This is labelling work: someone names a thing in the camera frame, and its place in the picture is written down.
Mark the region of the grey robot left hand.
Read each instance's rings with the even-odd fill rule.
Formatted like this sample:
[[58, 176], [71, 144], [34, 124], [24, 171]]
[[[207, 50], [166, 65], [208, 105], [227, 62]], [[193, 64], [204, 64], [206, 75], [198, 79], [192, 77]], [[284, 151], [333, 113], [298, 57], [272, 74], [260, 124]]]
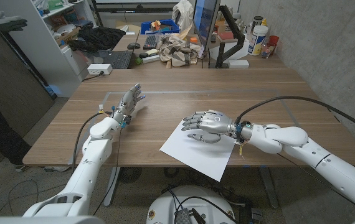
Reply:
[[144, 99], [145, 96], [141, 96], [141, 84], [137, 83], [135, 86], [131, 87], [122, 96], [116, 110], [113, 114], [113, 119], [121, 122], [125, 116], [129, 116], [135, 110], [137, 102]]

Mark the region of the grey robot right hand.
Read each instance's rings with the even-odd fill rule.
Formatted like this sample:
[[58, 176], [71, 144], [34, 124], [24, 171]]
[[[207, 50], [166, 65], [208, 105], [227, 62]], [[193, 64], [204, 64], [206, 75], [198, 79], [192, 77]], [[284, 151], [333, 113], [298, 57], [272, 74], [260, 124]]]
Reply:
[[236, 125], [226, 114], [215, 111], [196, 111], [194, 114], [183, 119], [181, 131], [201, 129], [205, 134], [188, 134], [189, 138], [209, 144], [217, 143], [222, 135], [237, 138]]

